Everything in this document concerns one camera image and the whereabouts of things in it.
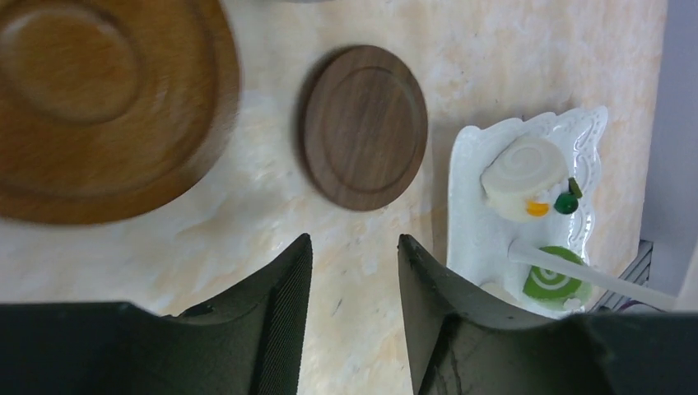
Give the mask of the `green matcha cake slice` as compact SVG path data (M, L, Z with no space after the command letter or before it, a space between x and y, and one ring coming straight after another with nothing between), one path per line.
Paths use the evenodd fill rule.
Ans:
M531 266L523 293L547 309L572 311L583 307L592 286L579 279Z

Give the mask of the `white cream puff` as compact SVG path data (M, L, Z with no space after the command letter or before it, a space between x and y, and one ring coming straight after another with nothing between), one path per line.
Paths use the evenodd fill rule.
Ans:
M561 149L542 137L522 136L482 172L486 205L509 221L527 223L570 216L583 197Z

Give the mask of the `medium brown wooden coaster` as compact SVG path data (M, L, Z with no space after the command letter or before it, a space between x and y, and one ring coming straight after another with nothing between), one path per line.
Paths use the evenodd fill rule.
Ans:
M225 151L241 68L219 1L4 1L1 214L121 221Z

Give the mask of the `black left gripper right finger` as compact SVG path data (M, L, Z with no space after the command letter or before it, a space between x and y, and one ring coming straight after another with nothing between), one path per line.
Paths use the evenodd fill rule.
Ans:
M695 314L545 318L508 304L398 240L416 394L694 394Z

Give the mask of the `dark brown wooden coaster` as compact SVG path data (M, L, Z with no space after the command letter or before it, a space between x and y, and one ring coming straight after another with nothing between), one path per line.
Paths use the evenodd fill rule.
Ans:
M312 80L301 118L309 176L340 207L385 207L421 167L425 98L407 64L386 49L355 45L329 58Z

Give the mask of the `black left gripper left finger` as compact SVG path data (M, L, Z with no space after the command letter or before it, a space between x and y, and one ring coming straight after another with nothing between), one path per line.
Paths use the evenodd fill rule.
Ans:
M4 394L294 394L313 249L300 235L268 265L177 316L129 302L3 304Z

